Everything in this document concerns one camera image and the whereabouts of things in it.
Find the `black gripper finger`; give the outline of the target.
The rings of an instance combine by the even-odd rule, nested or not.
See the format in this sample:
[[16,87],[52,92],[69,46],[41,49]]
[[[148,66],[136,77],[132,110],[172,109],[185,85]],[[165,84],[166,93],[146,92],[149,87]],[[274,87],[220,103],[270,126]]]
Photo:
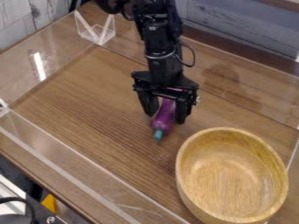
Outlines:
[[186,101],[174,103],[174,121],[177,124],[184,124],[186,116],[192,112],[192,105]]
[[152,117],[158,109],[157,95],[152,92],[141,91],[137,93],[137,98],[144,110],[144,113]]

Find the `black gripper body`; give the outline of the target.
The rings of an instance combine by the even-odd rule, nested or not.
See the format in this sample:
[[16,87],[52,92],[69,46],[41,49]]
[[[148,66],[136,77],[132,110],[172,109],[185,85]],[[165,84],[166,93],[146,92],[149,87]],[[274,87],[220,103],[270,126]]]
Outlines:
[[157,97],[177,101],[186,101],[190,105],[197,103],[198,84],[182,73],[182,54],[180,52],[146,53],[146,71],[130,73],[133,90],[152,92]]

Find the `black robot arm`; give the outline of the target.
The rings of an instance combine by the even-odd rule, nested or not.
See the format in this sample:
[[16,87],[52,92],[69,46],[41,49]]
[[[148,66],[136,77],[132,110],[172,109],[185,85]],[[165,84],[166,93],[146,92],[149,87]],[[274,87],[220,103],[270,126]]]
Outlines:
[[110,15],[121,15],[134,23],[144,42],[148,69],[133,71],[133,90],[148,116],[158,109],[162,97],[174,101],[174,121],[185,122],[197,104],[198,84],[182,74],[193,62],[182,61],[182,21],[174,0],[94,0],[98,8]]

